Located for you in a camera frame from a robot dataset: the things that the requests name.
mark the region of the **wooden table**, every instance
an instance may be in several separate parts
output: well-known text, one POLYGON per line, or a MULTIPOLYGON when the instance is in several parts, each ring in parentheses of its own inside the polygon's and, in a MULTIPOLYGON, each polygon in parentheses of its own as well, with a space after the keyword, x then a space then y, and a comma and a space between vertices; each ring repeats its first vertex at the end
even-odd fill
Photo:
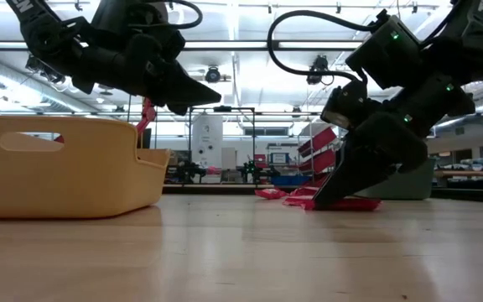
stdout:
POLYGON ((434 171, 434 177, 437 178, 438 186, 446 188, 449 185, 449 178, 454 176, 462 176, 462 177, 473 177, 473 176, 481 176, 483 177, 483 171, 434 171))
POLYGON ((483 203, 303 212, 166 195, 93 221, 0 221, 0 301, 483 301, 483 203))

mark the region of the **red plastic piece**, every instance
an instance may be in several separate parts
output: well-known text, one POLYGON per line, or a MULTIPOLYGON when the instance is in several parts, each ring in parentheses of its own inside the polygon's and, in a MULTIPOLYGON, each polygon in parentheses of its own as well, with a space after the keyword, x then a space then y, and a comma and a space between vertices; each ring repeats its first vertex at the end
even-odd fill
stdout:
POLYGON ((267 200, 280 199, 284 196, 288 196, 288 193, 279 189, 264 189, 255 190, 255 195, 258 197, 265 198, 267 200))
MULTIPOLYGON (((381 200, 346 197, 345 199, 338 200, 325 209, 319 209, 320 211, 375 211, 382 204, 381 200)), ((312 211, 315 207, 312 195, 306 196, 292 196, 287 198, 283 205, 286 206, 300 206, 305 211, 312 211)))
MULTIPOLYGON (((330 167, 332 164, 335 164, 336 156, 335 151, 332 149, 326 150, 316 156, 314 156, 314 172, 320 173, 325 168, 330 167)), ((312 159, 308 159, 304 163, 299 166, 299 171, 310 171, 312 167, 312 159)))
POLYGON ((138 134, 141 135, 144 132, 144 129, 147 128, 150 122, 156 119, 156 110, 154 110, 154 106, 152 105, 152 101, 149 98, 144 99, 143 111, 141 112, 141 122, 135 126, 138 130, 138 134))
POLYGON ((303 186, 311 186, 311 187, 321 188, 322 185, 324 185, 325 180, 327 180, 328 176, 329 176, 329 173, 327 173, 327 172, 315 174, 314 175, 314 182, 313 182, 313 180, 307 180, 303 183, 303 186))
POLYGON ((309 187, 309 186, 304 186, 301 188, 298 188, 294 190, 292 193, 290 193, 290 196, 306 196, 306 195, 315 195, 316 192, 318 192, 319 188, 316 187, 309 187))
POLYGON ((325 130, 321 131, 320 133, 316 134, 312 138, 312 152, 310 148, 310 140, 305 142, 298 148, 299 154, 303 157, 309 156, 311 153, 314 153, 327 144, 333 142, 336 139, 336 134, 333 132, 333 129, 326 128, 325 130))
POLYGON ((255 166, 258 168, 267 168, 266 154, 255 154, 255 166))
POLYGON ((65 143, 65 138, 63 138, 63 136, 60 135, 60 136, 58 136, 57 138, 54 139, 54 142, 65 143))

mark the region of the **ceiling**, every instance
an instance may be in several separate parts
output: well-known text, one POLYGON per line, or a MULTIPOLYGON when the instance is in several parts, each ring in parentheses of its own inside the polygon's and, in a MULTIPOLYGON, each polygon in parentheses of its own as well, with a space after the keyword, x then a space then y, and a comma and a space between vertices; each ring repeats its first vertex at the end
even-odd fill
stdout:
MULTIPOLYGON (((188 41, 212 40, 264 40, 271 22, 283 13, 297 9, 311 9, 329 13, 353 23, 368 24, 382 10, 398 14, 396 0, 342 0, 341 11, 336 13, 335 1, 311 0, 202 0, 191 1, 203 12, 203 22, 193 29, 181 30, 188 41)), ((447 0, 418 0, 418 11, 413 13, 414 1, 401 0, 401 20, 420 38, 425 38, 449 11, 447 0)), ((49 0, 47 3, 61 19, 84 16, 91 21, 98 6, 97 0, 80 1, 83 8, 78 12, 74 2, 68 0, 49 0)), ((171 23, 187 23, 195 19, 196 14, 190 9, 174 5, 169 11, 171 23)), ((282 40, 363 40, 365 33, 343 28, 337 24, 316 18, 291 18, 278 26, 275 39, 282 40)), ((23 41, 18 20, 0 0, 0 41, 23 41)), ((345 58, 349 53, 340 51, 282 51, 278 58, 286 65, 307 70, 317 55, 326 55, 331 69, 344 69, 345 58)), ((112 111, 116 106, 129 102, 129 95, 123 91, 112 91, 112 96, 101 96, 102 89, 96 87, 87 95, 72 87, 57 92, 39 75, 30 75, 24 68, 29 57, 27 51, 0 51, 0 75, 14 79, 22 86, 31 87, 40 94, 63 94, 60 104, 73 104, 85 111, 112 111)), ((202 76, 208 66, 216 65, 221 74, 236 77, 236 89, 233 81, 210 85, 223 95, 223 103, 232 106, 257 107, 261 111, 291 111, 293 106, 301 106, 304 111, 318 111, 325 104, 330 89, 324 85, 309 86, 305 77, 291 75, 279 69, 265 51, 184 51, 178 57, 180 64, 192 76, 202 76)), ((344 85, 347 80, 336 78, 330 88, 344 85)), ((468 87, 470 91, 483 87, 475 83, 468 87)), ((391 97, 397 88, 382 91, 373 81, 368 86, 370 96, 376 99, 391 97)), ((139 97, 132 98, 132 111, 139 111, 139 97)), ((57 108, 69 111, 68 108, 57 108)))

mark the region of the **robot arm in background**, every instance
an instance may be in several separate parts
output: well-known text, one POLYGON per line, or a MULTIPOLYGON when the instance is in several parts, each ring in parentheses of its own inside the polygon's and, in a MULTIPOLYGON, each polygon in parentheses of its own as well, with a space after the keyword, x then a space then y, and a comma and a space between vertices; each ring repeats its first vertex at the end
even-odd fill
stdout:
POLYGON ((272 23, 267 45, 279 67, 302 76, 351 79, 332 91, 321 114, 322 120, 347 129, 348 134, 340 165, 314 197, 316 210, 381 183, 391 174, 416 169, 428 157, 423 139, 435 123, 447 114, 475 112, 472 98, 461 86, 483 81, 483 0, 451 3, 454 6, 449 15, 422 42, 385 10, 369 26, 310 11, 285 13, 272 23), (273 30, 284 19, 299 15, 371 32, 346 59, 361 80, 340 71, 292 70, 277 60, 273 30), (400 86, 402 90, 391 100, 373 101, 367 97, 365 72, 382 89, 400 86))
POLYGON ((91 93, 96 83, 145 96, 154 105, 184 115, 189 106, 218 102, 221 95, 191 79, 176 60, 185 40, 177 29, 198 25, 168 24, 166 1, 101 0, 91 23, 83 17, 61 21, 44 0, 7 0, 29 51, 91 93))

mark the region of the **shelf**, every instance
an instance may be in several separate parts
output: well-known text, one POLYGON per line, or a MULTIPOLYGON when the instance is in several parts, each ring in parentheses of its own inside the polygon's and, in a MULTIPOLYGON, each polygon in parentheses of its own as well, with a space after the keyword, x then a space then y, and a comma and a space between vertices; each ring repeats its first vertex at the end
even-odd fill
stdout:
POLYGON ((335 151, 332 149, 326 150, 316 156, 313 159, 308 159, 299 166, 300 172, 306 172, 313 170, 315 173, 320 173, 326 168, 335 164, 336 156, 335 151))
POLYGON ((322 149, 324 146, 330 144, 335 139, 336 139, 336 134, 333 132, 333 129, 326 128, 320 133, 314 135, 312 139, 302 144, 301 147, 298 148, 299 155, 306 158, 307 156, 310 156, 314 152, 322 149))

